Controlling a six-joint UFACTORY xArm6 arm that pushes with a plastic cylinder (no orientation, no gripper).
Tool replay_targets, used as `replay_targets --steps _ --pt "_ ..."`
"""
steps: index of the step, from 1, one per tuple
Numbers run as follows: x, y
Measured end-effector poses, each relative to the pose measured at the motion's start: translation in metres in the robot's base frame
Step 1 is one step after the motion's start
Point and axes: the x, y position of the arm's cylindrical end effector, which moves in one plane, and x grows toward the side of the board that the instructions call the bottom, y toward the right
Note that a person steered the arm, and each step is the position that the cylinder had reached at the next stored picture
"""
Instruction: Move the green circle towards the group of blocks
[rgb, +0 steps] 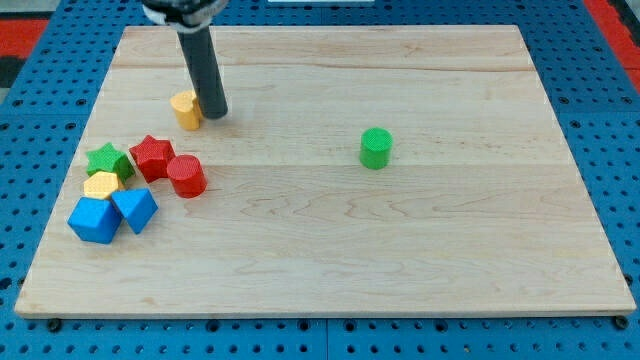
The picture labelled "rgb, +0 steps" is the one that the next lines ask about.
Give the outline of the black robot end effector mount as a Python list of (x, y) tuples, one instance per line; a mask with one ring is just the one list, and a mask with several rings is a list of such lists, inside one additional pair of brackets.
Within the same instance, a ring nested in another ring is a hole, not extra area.
[(229, 0), (142, 0), (146, 17), (179, 33), (195, 33), (208, 27)]

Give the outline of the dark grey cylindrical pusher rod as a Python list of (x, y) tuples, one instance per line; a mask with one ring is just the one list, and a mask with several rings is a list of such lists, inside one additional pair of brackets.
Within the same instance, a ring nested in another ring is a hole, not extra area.
[(178, 39), (203, 117), (224, 117), (228, 105), (209, 29), (179, 33)]

